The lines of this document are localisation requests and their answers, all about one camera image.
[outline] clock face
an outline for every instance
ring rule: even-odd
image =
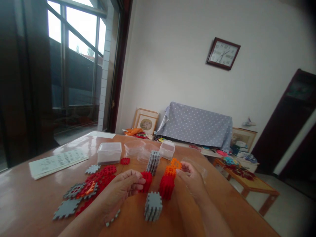
[[[238,48],[220,41],[216,42],[213,53],[210,55],[209,61],[231,66],[236,56]]]

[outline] wall clock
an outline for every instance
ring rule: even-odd
[[[215,37],[207,64],[231,70],[240,45]]]

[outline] hand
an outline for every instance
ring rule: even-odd
[[[200,204],[201,202],[208,200],[209,196],[201,174],[190,163],[182,161],[181,164],[182,170],[177,169],[176,172],[184,181],[195,202]]]
[[[93,210],[99,212],[101,223],[105,225],[110,222],[125,199],[138,194],[145,183],[142,174],[135,170],[117,175],[91,204]]]

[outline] plastic container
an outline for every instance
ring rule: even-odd
[[[184,157],[182,161],[192,164],[196,168],[196,170],[202,175],[202,178],[205,181],[205,178],[207,177],[207,170],[202,165],[199,165],[198,163],[189,159],[188,157]]]
[[[98,165],[119,163],[122,154],[122,143],[101,143],[97,153]]]
[[[172,160],[174,150],[175,150],[175,143],[169,140],[165,140],[160,146],[159,153],[161,157],[167,160]]]
[[[159,151],[159,147],[156,147],[151,143],[147,143],[143,146],[142,151],[138,154],[137,160],[142,163],[148,163],[151,151],[153,150]]]
[[[125,157],[131,158],[137,156],[140,151],[142,151],[143,146],[146,145],[141,139],[126,142],[125,146]]]

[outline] clear plastic box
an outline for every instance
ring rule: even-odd
[[[143,146],[146,145],[141,139],[126,142],[125,146],[125,157],[131,158],[137,156],[140,151],[142,151]]]
[[[175,143],[169,140],[164,140],[164,142],[160,146],[159,153],[161,157],[167,160],[172,160],[174,150],[175,150]]]
[[[121,159],[122,143],[101,143],[97,153],[98,165],[117,164]]]
[[[151,143],[147,143],[143,146],[142,151],[138,154],[137,160],[142,163],[148,163],[151,151],[153,150],[159,151],[159,147],[156,147]]]

